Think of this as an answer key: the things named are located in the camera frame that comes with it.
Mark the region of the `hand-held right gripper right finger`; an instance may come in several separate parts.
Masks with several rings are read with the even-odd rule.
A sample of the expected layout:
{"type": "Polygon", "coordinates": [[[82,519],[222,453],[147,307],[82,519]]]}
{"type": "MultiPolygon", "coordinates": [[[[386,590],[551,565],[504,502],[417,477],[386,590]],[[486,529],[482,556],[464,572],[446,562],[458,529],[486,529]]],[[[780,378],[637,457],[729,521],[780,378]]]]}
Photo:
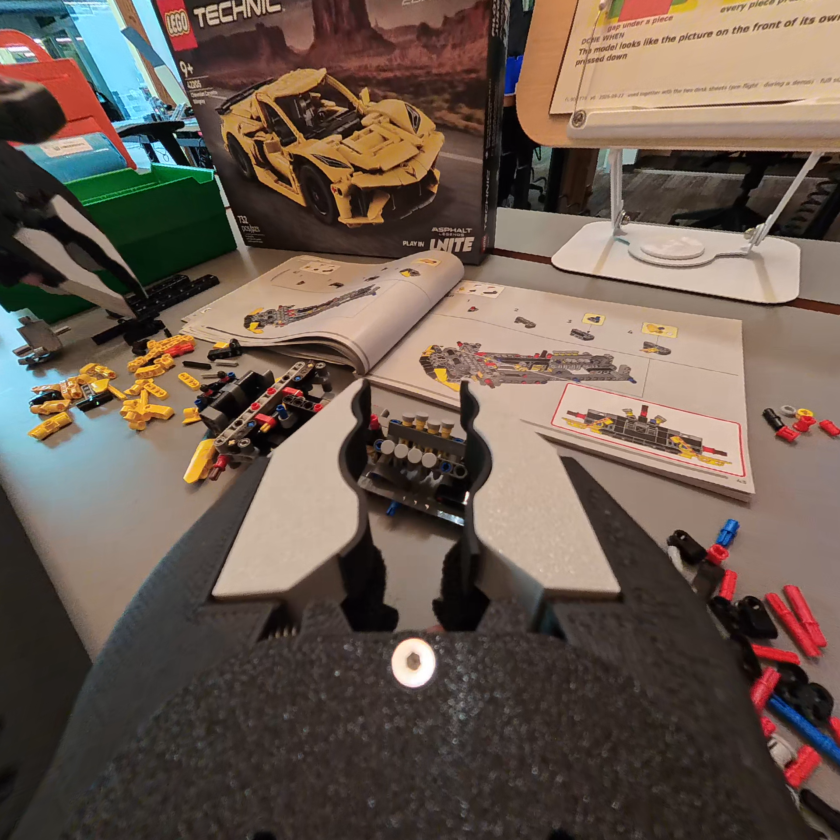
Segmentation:
{"type": "Polygon", "coordinates": [[[463,584],[520,603],[618,599],[620,584],[557,451],[477,385],[463,380],[459,395],[472,479],[463,584]]]}

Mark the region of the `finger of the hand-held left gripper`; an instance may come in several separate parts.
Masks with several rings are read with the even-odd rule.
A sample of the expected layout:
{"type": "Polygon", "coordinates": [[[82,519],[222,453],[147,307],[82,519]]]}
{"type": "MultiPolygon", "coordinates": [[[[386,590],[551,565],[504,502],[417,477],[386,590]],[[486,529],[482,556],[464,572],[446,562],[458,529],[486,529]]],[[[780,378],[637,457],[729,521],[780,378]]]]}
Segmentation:
{"type": "Polygon", "coordinates": [[[107,271],[122,283],[128,293],[141,299],[147,298],[137,277],[108,237],[65,197],[51,197],[47,209],[47,230],[79,266],[90,271],[107,271]]]}
{"type": "Polygon", "coordinates": [[[61,283],[55,294],[84,298],[121,317],[134,318],[134,311],[123,295],[107,287],[94,271],[78,263],[52,234],[23,227],[14,235],[14,243],[23,247],[25,256],[38,258],[58,273],[61,283]]]}

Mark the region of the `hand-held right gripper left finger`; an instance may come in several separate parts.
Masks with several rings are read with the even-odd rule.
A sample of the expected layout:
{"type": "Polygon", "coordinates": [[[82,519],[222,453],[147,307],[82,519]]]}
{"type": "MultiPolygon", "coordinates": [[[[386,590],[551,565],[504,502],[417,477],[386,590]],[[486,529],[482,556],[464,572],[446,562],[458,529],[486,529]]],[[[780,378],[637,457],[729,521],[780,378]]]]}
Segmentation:
{"type": "Polygon", "coordinates": [[[309,603],[350,593],[341,565],[370,524],[358,485],[370,418],[370,385],[360,379],[274,450],[213,598],[309,603]]]}

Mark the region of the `yellow and black lego arc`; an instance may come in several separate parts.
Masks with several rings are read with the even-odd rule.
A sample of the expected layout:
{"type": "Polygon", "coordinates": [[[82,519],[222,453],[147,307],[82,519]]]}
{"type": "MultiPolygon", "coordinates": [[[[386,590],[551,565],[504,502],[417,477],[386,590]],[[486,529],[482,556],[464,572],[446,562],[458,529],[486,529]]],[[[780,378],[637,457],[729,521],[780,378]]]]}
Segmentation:
{"type": "Polygon", "coordinates": [[[205,480],[214,467],[218,453],[214,438],[205,438],[196,447],[195,452],[185,470],[183,480],[186,484],[195,484],[205,480]]]}

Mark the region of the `grey black lego chassis assembly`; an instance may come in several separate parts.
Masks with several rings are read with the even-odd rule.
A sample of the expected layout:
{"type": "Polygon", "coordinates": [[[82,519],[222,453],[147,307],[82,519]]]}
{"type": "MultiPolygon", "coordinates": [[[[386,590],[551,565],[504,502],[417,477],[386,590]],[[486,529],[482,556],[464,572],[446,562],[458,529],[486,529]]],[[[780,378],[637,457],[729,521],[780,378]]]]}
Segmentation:
{"type": "MultiPolygon", "coordinates": [[[[209,477],[198,482],[267,457],[333,399],[323,362],[297,362],[279,376],[223,371],[227,376],[205,382],[195,410],[184,414],[185,421],[203,423],[203,439],[216,443],[217,460],[209,477]]],[[[411,508],[462,525],[471,478],[466,440],[454,435],[454,428],[449,420],[430,421],[423,413],[392,416],[372,406],[360,487],[390,501],[389,516],[411,508]]]]}

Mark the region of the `pile of yellow lego pieces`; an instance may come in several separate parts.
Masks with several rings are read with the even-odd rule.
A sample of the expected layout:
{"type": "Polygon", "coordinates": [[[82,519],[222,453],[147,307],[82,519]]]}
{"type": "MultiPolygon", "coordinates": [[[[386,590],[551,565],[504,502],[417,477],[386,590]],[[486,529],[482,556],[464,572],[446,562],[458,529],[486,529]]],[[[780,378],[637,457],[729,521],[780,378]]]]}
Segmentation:
{"type": "Polygon", "coordinates": [[[52,385],[37,385],[29,411],[39,422],[28,436],[39,442],[73,424],[72,410],[89,413],[111,403],[120,403],[119,414],[130,429],[142,431],[155,420],[171,418],[174,409],[165,405],[169,393],[157,380],[175,367],[175,360],[195,349],[194,337],[186,333],[162,340],[149,340],[145,352],[127,364],[132,377],[123,390],[116,385],[119,374],[105,364],[90,362],[78,373],[52,385]]]}

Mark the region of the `white instruction booklet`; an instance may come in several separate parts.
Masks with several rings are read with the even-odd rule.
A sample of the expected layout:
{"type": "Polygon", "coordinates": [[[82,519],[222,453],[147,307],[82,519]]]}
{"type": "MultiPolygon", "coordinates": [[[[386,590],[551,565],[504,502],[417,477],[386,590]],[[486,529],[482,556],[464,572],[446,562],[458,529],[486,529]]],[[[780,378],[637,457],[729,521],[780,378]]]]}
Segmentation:
{"type": "Polygon", "coordinates": [[[209,342],[351,366],[459,405],[469,380],[546,438],[734,498],[754,493],[738,320],[464,279],[443,251],[289,259],[184,318],[209,342]]]}

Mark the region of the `pile of red blue lego pins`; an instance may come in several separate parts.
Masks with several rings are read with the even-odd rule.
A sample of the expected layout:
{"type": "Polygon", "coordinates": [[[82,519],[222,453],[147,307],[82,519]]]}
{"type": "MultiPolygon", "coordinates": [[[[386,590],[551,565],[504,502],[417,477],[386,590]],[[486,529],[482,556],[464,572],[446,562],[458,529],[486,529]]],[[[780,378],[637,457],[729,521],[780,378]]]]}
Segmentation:
{"type": "Polygon", "coordinates": [[[729,519],[705,548],[688,532],[675,530],[665,550],[732,648],[770,756],[794,804],[808,823],[828,829],[825,834],[814,827],[816,838],[838,838],[838,806],[811,788],[823,764],[838,770],[838,696],[815,682],[802,661],[819,659],[826,637],[796,585],[784,585],[781,594],[737,597],[739,574],[727,563],[738,532],[739,522],[729,519]]]}

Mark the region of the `black lego beams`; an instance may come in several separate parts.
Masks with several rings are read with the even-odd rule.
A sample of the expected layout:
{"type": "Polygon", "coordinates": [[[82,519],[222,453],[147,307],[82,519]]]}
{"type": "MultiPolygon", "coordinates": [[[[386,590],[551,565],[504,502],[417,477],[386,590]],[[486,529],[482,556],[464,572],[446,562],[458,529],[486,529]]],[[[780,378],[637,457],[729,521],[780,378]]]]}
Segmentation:
{"type": "Polygon", "coordinates": [[[124,299],[133,312],[132,318],[120,317],[116,325],[92,336],[91,339],[96,345],[102,345],[122,338],[127,344],[133,345],[142,340],[149,340],[159,332],[171,337],[161,320],[162,312],[218,285],[219,278],[210,274],[195,279],[180,274],[156,281],[144,289],[144,296],[135,292],[125,296],[124,299]]]}

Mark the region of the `cluster of small lego bushes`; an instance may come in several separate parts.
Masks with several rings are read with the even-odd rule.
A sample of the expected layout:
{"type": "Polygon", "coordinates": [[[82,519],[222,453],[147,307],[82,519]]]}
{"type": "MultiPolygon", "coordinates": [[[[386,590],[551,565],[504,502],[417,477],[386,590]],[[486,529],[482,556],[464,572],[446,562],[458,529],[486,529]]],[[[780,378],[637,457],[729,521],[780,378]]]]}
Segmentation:
{"type": "Polygon", "coordinates": [[[839,437],[839,426],[832,420],[820,418],[805,407],[782,405],[778,409],[766,407],[761,416],[773,431],[773,435],[787,443],[793,443],[813,429],[821,430],[830,438],[839,437]]]}

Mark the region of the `lego set box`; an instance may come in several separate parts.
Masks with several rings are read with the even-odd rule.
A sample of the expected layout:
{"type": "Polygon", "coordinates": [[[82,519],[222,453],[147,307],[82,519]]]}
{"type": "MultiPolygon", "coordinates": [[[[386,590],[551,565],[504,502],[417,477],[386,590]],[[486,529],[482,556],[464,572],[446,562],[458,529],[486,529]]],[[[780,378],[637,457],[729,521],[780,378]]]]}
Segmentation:
{"type": "Polygon", "coordinates": [[[247,246],[482,262],[509,2],[154,5],[247,246]]]}

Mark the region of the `orange plastic case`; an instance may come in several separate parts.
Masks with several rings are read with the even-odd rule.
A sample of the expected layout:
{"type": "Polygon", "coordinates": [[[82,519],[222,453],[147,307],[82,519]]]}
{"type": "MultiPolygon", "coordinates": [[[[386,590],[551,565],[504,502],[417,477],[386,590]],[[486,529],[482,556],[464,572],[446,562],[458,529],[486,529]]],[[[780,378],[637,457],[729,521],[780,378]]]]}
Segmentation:
{"type": "Polygon", "coordinates": [[[53,59],[32,38],[13,29],[2,29],[1,47],[25,47],[35,56],[34,61],[27,63],[2,65],[2,76],[38,82],[56,98],[65,114],[66,125],[52,134],[51,140],[100,133],[110,140],[124,158],[124,166],[137,168],[75,60],[53,59]]]}

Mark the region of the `blue wrapped roll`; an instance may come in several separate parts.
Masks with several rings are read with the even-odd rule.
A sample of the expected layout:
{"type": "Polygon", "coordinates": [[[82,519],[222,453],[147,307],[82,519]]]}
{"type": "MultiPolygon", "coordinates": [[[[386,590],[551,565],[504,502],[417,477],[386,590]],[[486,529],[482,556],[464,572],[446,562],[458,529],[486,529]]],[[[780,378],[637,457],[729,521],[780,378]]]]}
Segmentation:
{"type": "Polygon", "coordinates": [[[23,144],[17,149],[63,183],[119,172],[133,163],[102,132],[23,144]]]}

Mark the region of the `green plastic bin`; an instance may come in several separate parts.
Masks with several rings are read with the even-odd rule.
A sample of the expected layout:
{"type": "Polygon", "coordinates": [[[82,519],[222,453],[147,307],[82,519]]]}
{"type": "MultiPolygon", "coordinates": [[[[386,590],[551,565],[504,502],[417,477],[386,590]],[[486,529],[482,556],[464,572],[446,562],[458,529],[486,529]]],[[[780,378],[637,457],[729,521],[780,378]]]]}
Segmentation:
{"type": "MultiPolygon", "coordinates": [[[[209,170],[154,164],[150,173],[134,169],[82,178],[66,184],[74,205],[108,237],[139,283],[147,287],[160,280],[235,249],[235,240],[209,170]]],[[[47,230],[48,204],[33,211],[38,230],[47,230]]],[[[119,294],[129,295],[107,271],[95,271],[100,280],[119,294]]],[[[2,286],[2,308],[7,312],[27,308],[47,322],[95,307],[58,289],[19,283],[2,286]]]]}

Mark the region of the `white tablet stand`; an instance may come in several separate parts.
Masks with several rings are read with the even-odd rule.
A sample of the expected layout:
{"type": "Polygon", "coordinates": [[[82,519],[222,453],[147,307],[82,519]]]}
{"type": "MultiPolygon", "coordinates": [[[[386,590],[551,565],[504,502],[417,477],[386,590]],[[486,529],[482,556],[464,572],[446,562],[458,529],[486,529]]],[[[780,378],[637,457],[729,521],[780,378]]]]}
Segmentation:
{"type": "Polygon", "coordinates": [[[518,81],[521,126],[554,147],[608,149],[609,220],[552,257],[569,272],[777,305],[801,252],[770,231],[823,154],[838,152],[838,2],[536,2],[518,81]],[[626,218],[628,148],[806,152],[751,232],[626,218]]]}

